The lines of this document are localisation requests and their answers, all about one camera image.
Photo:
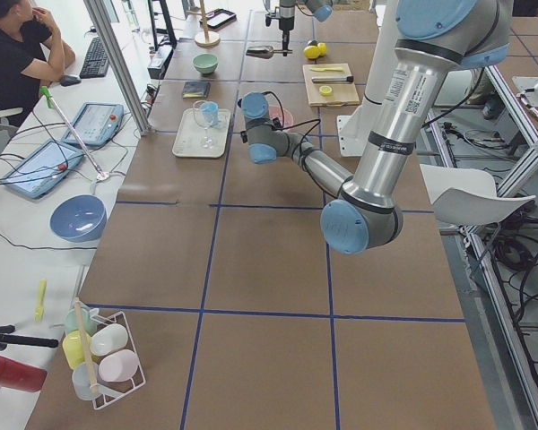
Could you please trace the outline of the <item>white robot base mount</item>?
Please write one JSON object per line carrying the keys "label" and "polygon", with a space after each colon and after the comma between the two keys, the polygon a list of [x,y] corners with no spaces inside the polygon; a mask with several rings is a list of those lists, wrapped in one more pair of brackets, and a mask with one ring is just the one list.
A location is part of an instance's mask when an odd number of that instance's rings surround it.
{"label": "white robot base mount", "polygon": [[365,139],[360,135],[360,114],[338,116],[336,126],[341,156],[360,157],[365,146]]}

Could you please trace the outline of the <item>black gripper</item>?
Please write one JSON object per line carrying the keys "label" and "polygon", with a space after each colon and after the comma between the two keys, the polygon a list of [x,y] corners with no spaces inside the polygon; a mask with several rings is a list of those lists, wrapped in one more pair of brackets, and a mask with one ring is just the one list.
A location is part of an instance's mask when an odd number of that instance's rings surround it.
{"label": "black gripper", "polygon": [[291,53],[290,50],[290,36],[291,36],[291,30],[282,30],[282,55],[287,56]]}

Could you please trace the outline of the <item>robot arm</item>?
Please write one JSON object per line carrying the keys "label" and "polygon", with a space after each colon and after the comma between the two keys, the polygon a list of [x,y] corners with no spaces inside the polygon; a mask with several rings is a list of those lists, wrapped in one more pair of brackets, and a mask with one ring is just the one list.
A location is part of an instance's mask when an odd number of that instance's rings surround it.
{"label": "robot arm", "polygon": [[386,8],[381,29],[396,31],[396,64],[386,73],[386,95],[356,172],[304,135],[277,129],[260,92],[238,103],[249,157],[256,164],[288,157],[332,195],[320,227],[337,252],[357,254],[391,242],[403,226],[393,191],[448,73],[501,62],[512,11],[510,1],[398,1]]}
{"label": "robot arm", "polygon": [[289,48],[291,32],[295,26],[295,13],[301,5],[305,6],[310,15],[319,22],[326,21],[333,12],[332,1],[281,0],[273,11],[273,19],[279,22],[279,29],[282,32],[282,49],[280,52],[283,56],[292,53]]}

